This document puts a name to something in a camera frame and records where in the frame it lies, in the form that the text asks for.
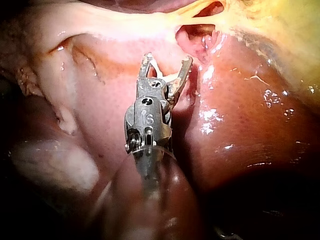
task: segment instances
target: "yellow fat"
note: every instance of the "yellow fat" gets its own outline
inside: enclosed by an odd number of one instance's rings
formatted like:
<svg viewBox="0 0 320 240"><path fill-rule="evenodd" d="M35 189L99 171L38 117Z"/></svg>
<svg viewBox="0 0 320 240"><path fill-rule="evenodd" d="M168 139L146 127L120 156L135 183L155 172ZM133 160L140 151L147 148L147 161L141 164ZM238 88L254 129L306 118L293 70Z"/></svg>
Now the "yellow fat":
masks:
<svg viewBox="0 0 320 240"><path fill-rule="evenodd" d="M214 24L269 60L299 99L320 110L320 0L222 0L224 11L193 17L215 0L170 13L181 25Z"/></svg>

